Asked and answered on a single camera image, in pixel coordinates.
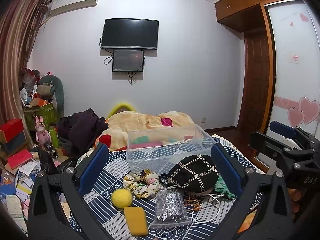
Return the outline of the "person's right hand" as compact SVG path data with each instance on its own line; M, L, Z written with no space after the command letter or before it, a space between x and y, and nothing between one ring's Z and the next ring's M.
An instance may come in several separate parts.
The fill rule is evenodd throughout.
M290 199L291 199L291 207L292 213L295 215L300 210L300 199L304 196L305 192L297 189L287 189Z

